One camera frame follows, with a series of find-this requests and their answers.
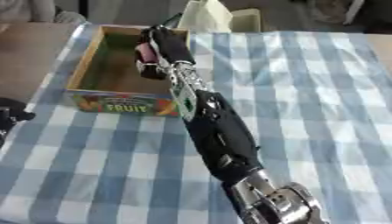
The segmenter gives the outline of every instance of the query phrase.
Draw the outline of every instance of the blue checkered tablecloth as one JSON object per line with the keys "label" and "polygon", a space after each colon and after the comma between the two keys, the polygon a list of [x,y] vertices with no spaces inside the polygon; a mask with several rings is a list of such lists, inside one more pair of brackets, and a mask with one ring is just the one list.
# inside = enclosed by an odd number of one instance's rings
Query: blue checkered tablecloth
{"label": "blue checkered tablecloth", "polygon": [[[38,116],[0,150],[0,220],[239,223],[180,119],[68,106],[94,30],[76,30],[28,106]],[[191,48],[278,184],[307,186],[331,223],[392,223],[392,80],[364,35],[204,33]]]}

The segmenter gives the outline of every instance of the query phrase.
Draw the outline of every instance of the table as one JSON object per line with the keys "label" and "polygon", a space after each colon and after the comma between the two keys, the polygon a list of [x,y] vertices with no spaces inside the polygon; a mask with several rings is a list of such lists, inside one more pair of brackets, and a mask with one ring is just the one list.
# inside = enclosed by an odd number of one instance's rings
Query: table
{"label": "table", "polygon": [[[0,33],[0,95],[28,102],[73,29],[69,24],[30,23],[14,24]],[[392,35],[367,37],[379,60],[392,73]]]}
{"label": "table", "polygon": [[[0,217],[235,223],[179,119],[82,113],[62,103],[69,65],[87,43],[81,36],[29,104],[36,119],[14,129],[0,151]],[[191,46],[199,71],[214,70],[215,89],[259,138],[274,180],[306,184],[332,223],[392,221],[392,84],[363,36],[194,34]]]}

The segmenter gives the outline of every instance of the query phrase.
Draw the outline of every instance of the robot forearm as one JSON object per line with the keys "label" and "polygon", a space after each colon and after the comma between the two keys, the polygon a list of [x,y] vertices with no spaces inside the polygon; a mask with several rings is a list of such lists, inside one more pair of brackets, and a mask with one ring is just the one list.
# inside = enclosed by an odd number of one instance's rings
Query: robot forearm
{"label": "robot forearm", "polygon": [[142,76],[170,77],[171,94],[197,151],[243,222],[325,224],[318,202],[303,186],[274,187],[243,120],[221,94],[207,88],[185,44],[164,27],[145,31],[141,39],[136,63]]}

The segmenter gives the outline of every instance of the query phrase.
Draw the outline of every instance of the black glove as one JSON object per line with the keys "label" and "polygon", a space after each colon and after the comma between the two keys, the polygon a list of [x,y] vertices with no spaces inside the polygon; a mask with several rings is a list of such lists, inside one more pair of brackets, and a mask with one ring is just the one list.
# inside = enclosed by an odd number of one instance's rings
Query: black glove
{"label": "black glove", "polygon": [[152,36],[152,41],[157,44],[159,54],[169,64],[173,64],[179,60],[195,64],[193,56],[186,46],[186,40],[181,39],[173,31],[163,26],[154,26],[150,28],[150,35]]}
{"label": "black glove", "polygon": [[185,39],[163,26],[142,31],[136,47],[136,67],[142,77],[163,80],[165,68],[176,61],[195,63]]}
{"label": "black glove", "polygon": [[20,101],[13,101],[0,97],[0,148],[11,129],[22,121],[30,121],[34,113],[25,112],[26,105]]}

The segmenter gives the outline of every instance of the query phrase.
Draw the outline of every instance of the open box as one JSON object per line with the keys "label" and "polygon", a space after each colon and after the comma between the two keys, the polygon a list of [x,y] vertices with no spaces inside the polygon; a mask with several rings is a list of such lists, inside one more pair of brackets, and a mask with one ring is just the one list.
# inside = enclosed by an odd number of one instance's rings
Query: open box
{"label": "open box", "polygon": [[[79,109],[178,115],[169,80],[149,80],[137,71],[135,47],[141,30],[106,25],[98,29],[66,87]],[[187,31],[175,32],[187,43]]]}

